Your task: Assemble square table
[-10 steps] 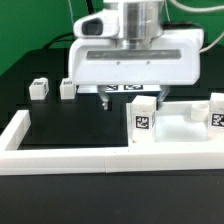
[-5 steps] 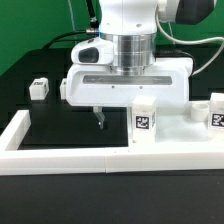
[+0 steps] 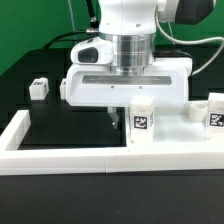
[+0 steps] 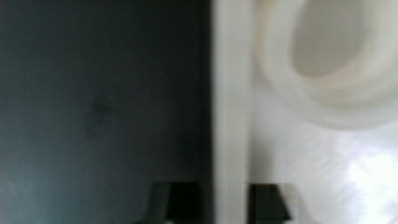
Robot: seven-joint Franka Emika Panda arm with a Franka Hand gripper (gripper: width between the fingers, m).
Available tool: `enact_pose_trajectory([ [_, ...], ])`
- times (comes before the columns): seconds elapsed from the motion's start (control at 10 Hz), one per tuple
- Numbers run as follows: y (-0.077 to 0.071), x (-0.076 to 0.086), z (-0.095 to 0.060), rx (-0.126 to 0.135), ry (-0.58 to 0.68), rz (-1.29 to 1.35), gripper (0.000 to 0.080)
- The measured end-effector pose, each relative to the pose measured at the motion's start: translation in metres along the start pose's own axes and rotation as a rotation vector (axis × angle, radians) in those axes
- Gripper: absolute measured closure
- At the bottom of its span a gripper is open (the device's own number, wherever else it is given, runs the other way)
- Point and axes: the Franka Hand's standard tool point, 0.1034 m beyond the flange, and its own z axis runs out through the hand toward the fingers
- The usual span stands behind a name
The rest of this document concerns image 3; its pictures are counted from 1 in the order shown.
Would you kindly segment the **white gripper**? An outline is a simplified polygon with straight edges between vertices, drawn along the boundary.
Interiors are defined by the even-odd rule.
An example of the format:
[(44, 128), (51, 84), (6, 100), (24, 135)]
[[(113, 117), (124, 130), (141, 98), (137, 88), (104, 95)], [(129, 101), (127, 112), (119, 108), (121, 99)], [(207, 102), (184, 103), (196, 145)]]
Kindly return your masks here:
[(136, 96), (152, 97), (157, 108), (181, 108), (188, 100), (192, 58), (181, 51), (154, 51), (151, 37), (100, 37), (73, 47), (66, 77), (72, 106), (109, 107), (114, 128), (116, 107)]

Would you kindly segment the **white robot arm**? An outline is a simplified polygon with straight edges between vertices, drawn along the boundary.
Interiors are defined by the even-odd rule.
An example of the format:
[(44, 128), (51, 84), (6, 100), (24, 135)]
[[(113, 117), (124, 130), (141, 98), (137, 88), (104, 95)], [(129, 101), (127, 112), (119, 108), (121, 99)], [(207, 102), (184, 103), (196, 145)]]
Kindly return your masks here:
[(178, 112), (188, 101), (188, 56), (157, 56), (161, 22), (195, 25), (216, 0), (99, 0), (99, 35), (73, 47), (66, 77), (72, 106), (106, 107), (114, 113), (132, 100), (152, 100), (162, 112)]

